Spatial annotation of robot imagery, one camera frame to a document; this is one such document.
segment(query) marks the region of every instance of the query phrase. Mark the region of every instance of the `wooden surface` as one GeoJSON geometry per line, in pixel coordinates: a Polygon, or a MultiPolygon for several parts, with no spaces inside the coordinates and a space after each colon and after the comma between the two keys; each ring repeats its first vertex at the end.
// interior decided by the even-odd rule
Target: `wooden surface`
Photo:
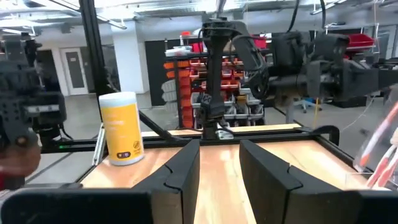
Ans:
{"type": "MultiPolygon", "coordinates": [[[[345,189],[346,177],[354,173],[353,169],[315,141],[259,145],[340,189],[345,189]]],[[[132,187],[158,169],[179,149],[145,150],[142,161],[126,167],[112,166],[105,160],[82,184],[85,188],[132,187]]],[[[357,177],[355,181],[362,184],[364,179],[357,177]]],[[[195,223],[256,223],[242,180],[238,145],[200,148],[200,183],[195,223]]]]}
{"type": "MultiPolygon", "coordinates": [[[[231,130],[235,132],[243,131],[271,131],[271,130],[284,130],[301,127],[298,124],[275,124],[275,125],[262,125],[262,126],[248,126],[248,127],[232,127],[231,130]]],[[[189,135],[189,134],[200,134],[198,131],[193,130],[172,130],[169,131],[173,135],[189,135]]],[[[145,131],[141,133],[142,137],[157,136],[153,131],[145,131]]]]}

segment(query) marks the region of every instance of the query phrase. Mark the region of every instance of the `yellow container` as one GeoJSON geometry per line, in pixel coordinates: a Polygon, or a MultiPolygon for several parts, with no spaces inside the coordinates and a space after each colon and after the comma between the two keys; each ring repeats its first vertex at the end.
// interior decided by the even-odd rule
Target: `yellow container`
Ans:
{"type": "Polygon", "coordinates": [[[109,161],[126,166],[144,157],[136,93],[120,92],[99,97],[108,144],[109,161]]]}

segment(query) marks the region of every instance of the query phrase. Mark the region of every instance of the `container label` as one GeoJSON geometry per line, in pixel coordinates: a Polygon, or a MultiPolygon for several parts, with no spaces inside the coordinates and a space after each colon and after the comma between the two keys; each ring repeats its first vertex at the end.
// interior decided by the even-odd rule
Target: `container label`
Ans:
{"type": "Polygon", "coordinates": [[[144,152],[136,104],[101,108],[109,158],[128,161],[144,152]]]}

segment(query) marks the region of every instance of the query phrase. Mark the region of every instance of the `white door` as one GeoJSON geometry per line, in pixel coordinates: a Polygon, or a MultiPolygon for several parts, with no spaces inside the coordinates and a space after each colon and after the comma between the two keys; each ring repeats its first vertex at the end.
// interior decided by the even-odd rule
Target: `white door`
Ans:
{"type": "Polygon", "coordinates": [[[80,49],[61,49],[63,67],[70,95],[88,94],[80,49]]]}

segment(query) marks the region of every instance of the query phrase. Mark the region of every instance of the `white pillar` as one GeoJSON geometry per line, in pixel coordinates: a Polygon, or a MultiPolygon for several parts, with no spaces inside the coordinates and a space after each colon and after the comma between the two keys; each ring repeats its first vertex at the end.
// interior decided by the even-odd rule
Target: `white pillar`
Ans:
{"type": "Polygon", "coordinates": [[[145,93],[149,91],[145,42],[135,21],[126,26],[126,30],[112,27],[121,91],[145,93]]]}

